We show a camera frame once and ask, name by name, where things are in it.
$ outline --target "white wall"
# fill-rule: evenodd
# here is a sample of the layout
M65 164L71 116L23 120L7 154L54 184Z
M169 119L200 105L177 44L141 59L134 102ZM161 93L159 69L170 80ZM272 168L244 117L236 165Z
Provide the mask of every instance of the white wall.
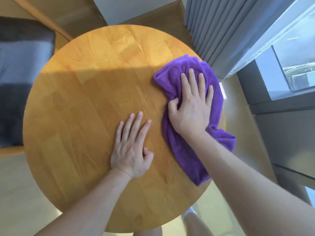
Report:
M176 0L94 0L109 25L115 25Z

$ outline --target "hand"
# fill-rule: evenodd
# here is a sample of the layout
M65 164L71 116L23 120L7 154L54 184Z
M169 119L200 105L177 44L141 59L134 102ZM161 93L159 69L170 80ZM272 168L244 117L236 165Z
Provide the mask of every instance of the hand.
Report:
M119 123L114 150L111 156L112 169L121 170L127 173L132 179L143 175L150 168L154 157L152 152L143 147L143 142L150 128L151 120L148 120L138 133L143 113L138 112L136 120L132 125L134 116L133 113L129 115L124 130L124 122Z
M205 80L202 73L199 74L199 86L195 79L193 69L188 71L188 78L184 73L180 75L183 102L177 110L178 98L168 103L168 116L174 127L183 138L192 133L205 131L209 125L210 110L213 99L213 86L208 90L206 98Z

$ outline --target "leg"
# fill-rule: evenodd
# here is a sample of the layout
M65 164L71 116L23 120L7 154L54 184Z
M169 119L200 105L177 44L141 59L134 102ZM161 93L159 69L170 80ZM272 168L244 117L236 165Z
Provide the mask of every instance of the leg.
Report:
M141 232L134 232L133 236L162 236L162 226Z
M187 236L213 236L210 229L194 211L185 215L184 225Z

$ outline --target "finger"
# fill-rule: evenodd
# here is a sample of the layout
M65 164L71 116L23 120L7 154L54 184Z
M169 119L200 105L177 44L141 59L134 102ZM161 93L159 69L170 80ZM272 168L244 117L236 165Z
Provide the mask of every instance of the finger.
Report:
M175 98L171 101L169 101L168 103L168 114L174 114L176 113L178 110L177 110L177 105L178 105L178 98Z
M207 99L206 99L206 104L207 104L207 106L211 107L211 105L212 105L212 99L213 99L213 86L210 85L210 86L209 86L209 89L208 89Z
M126 142L129 138L129 132L130 132L130 128L131 128L134 116L135 115L133 113L131 113L128 117L126 124L125 124L124 130L123 130L123 136L121 138L121 141L123 141L123 142Z
M180 81L181 81L181 92L182 92L183 98L186 98L191 95L191 90L190 90L188 79L184 73L180 75Z
M193 69L188 70L188 80L191 88L191 93L194 96L198 95L198 86L196 82L196 77Z
M206 100L206 84L204 81L203 73L200 73L198 75L198 81L199 81L199 85L198 85L199 97L202 100Z
M150 152L146 147L143 148L143 153L144 153L144 163L147 169L149 169L154 158L154 153Z
M136 141L135 143L143 146L143 143L144 143L144 139L146 138L146 135L147 135L147 132L150 128L150 125L151 125L151 120L149 119L144 125L143 127L141 128L141 130L139 131L139 134L136 138Z
M136 120L135 120L134 124L132 125L131 131L130 131L130 135L129 135L129 138L128 138L128 141L131 141L132 143L134 143L135 140L136 140L136 137L137 137L137 134L138 134L138 131L139 131L139 127L140 127L140 124L141 124L142 116L143 116L143 113L141 111L138 112Z
M124 126L124 122L120 121L118 127L117 127L117 131L116 131L116 138L115 138L115 143L118 144L121 141L121 132L123 130L123 126Z

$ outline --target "gray cushion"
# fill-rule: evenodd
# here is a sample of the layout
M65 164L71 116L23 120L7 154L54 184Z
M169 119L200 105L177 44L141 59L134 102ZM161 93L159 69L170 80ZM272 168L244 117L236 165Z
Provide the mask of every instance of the gray cushion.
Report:
M0 17L0 147L23 144L26 100L54 44L55 33L40 22Z

